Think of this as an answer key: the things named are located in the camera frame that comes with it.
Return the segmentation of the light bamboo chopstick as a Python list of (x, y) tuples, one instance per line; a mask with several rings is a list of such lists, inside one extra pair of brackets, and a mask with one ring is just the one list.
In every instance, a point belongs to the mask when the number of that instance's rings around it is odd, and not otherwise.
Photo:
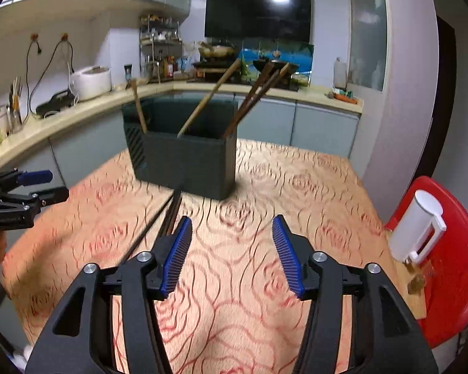
[(195, 107), (194, 111), (191, 113), (189, 116), (188, 120), (185, 121), (183, 124), (182, 128), (179, 130), (177, 137), (180, 138), (183, 136), (183, 134), (189, 129), (189, 127), (192, 125), (194, 120), (198, 117), (198, 115), (203, 111), (204, 107), (208, 105), (209, 101), (212, 99), (214, 94), (220, 89), (220, 87), (223, 85), (223, 83), (226, 83), (227, 80), (239, 69), (241, 65), (241, 60), (237, 58), (232, 65), (229, 66), (229, 69), (224, 72), (224, 74), (221, 76), (219, 81), (216, 83), (214, 88), (209, 92), (208, 95), (206, 95), (200, 103), (197, 104)]
[(135, 107), (139, 116), (141, 130), (143, 134), (146, 134), (148, 132), (148, 128), (147, 128), (147, 123), (144, 117), (143, 109), (142, 109), (140, 98), (139, 98), (137, 81), (135, 79), (132, 79), (130, 81), (130, 86), (133, 90), (134, 103), (135, 103)]

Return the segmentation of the brown wood chopstick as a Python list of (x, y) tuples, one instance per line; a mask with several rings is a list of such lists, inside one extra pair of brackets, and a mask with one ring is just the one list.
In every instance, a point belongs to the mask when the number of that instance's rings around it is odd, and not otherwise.
[(249, 98), (247, 102), (241, 104), (241, 107), (236, 112), (235, 116), (227, 126), (226, 131), (223, 133), (222, 138), (228, 138), (236, 130), (236, 127), (243, 118), (250, 112), (253, 107), (262, 99), (262, 97), (269, 91), (269, 89), (276, 84), (280, 79), (280, 71), (274, 73), (269, 80), (261, 87), (258, 93), (255, 93)]
[(273, 68), (273, 63), (265, 63), (261, 75), (259, 75), (253, 84), (252, 89), (245, 96), (244, 101), (241, 106), (239, 106), (232, 120), (230, 120), (225, 132), (221, 135), (221, 138), (228, 138), (234, 132), (242, 118), (244, 118), (248, 111), (254, 106), (255, 101), (259, 100), (270, 88), (271, 83), (273, 82), (273, 77), (275, 76), (275, 74), (272, 74)]

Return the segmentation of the utensil jar on counter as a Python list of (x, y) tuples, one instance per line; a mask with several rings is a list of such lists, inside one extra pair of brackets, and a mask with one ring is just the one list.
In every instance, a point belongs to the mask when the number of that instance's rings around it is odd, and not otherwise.
[(19, 132), (22, 128), (20, 111), (20, 97), (22, 93), (22, 82), (20, 77), (15, 77), (9, 91), (9, 124), (10, 133)]

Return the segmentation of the black countertop appliance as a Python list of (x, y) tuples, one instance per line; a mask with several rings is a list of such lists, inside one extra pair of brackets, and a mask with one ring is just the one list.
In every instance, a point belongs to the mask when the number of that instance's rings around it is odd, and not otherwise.
[(56, 115), (62, 110), (74, 106), (75, 99), (76, 96), (73, 95), (71, 90), (62, 90), (52, 95), (47, 102), (39, 105), (36, 108), (36, 115), (41, 118), (47, 118)]

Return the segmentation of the red plastic stool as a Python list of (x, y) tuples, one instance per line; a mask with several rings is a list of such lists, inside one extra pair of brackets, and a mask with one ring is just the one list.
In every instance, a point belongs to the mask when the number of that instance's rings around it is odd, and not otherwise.
[(441, 184), (420, 176), (404, 194), (385, 229), (393, 232), (419, 189), (441, 203), (446, 222), (446, 232), (428, 256), (411, 268), (424, 279), (425, 316), (417, 322), (429, 346), (435, 348), (468, 326), (468, 212)]

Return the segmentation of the white electric kettle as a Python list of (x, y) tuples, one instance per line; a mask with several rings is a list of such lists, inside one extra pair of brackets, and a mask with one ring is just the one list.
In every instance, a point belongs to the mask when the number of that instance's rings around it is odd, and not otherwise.
[(446, 232), (442, 214), (442, 205), (436, 197), (417, 190), (389, 239), (391, 256), (398, 262), (423, 262)]

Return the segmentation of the white rice cooker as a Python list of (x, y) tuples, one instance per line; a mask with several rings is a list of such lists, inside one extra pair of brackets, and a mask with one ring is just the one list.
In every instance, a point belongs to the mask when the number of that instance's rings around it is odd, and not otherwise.
[(107, 67), (86, 67), (74, 72), (69, 78), (69, 90), (80, 101), (108, 93), (111, 88), (111, 72)]

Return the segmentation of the dark green utensil holder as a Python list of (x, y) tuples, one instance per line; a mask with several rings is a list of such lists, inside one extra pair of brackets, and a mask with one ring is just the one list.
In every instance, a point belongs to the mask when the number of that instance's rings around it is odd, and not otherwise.
[(179, 130), (200, 101), (194, 92), (142, 99), (146, 132), (136, 106), (122, 106), (127, 148), (139, 181), (224, 200), (235, 187), (236, 134), (227, 138), (223, 134), (238, 103), (230, 97), (212, 99), (179, 137)]

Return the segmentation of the rose pattern tablecloth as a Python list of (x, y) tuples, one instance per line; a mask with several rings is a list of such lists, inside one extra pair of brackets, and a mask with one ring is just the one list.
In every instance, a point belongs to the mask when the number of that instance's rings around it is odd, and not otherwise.
[[(171, 189), (139, 181), (123, 150), (40, 214), (2, 266), (28, 343), (86, 264), (116, 266), (141, 232), (139, 250), (153, 246), (169, 196)], [(179, 215), (192, 221), (192, 242), (176, 289), (155, 305), (175, 373), (292, 371), (309, 303), (288, 288), (272, 238), (277, 215), (337, 262), (378, 263), (403, 288), (384, 225), (339, 156), (239, 140), (229, 198), (183, 194)]]

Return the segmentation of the metal spice rack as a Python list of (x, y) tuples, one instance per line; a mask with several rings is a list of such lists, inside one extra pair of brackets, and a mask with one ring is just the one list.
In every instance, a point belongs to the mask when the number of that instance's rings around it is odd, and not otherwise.
[(150, 83), (173, 80), (183, 56), (179, 22), (157, 14), (140, 16), (139, 52), (141, 73)]

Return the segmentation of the brown pot with lid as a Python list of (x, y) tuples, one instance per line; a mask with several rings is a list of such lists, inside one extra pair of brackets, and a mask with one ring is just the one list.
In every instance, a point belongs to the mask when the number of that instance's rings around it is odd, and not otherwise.
[(199, 44), (198, 51), (203, 59), (220, 59), (237, 55), (236, 49), (230, 45), (210, 45), (203, 41)]

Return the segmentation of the black wok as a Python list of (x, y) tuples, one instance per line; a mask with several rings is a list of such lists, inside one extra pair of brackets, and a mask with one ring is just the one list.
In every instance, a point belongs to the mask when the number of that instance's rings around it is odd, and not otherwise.
[(286, 83), (286, 84), (290, 82), (291, 75), (295, 74), (297, 69), (299, 69), (299, 66), (296, 63), (289, 63), (289, 62), (277, 60), (277, 59), (269, 59), (267, 57), (260, 57), (260, 58), (253, 60), (253, 66), (259, 72), (262, 72), (264, 70), (265, 65), (267, 63), (272, 64), (270, 75), (273, 75), (278, 70), (282, 70), (285, 67), (285, 65), (287, 64), (289, 65), (288, 69), (286, 70), (285, 74), (283, 75), (281, 79), (281, 82)]

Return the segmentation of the white plastic bottle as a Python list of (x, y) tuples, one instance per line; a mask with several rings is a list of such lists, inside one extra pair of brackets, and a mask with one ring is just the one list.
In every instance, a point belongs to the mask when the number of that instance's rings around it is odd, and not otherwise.
[(334, 63), (333, 86), (336, 89), (347, 89), (347, 64), (340, 57)]

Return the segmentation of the black range hood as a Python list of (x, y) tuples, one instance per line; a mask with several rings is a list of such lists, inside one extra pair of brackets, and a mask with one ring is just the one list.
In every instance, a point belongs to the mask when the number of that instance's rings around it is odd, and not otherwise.
[(206, 0), (204, 35), (308, 43), (312, 0)]

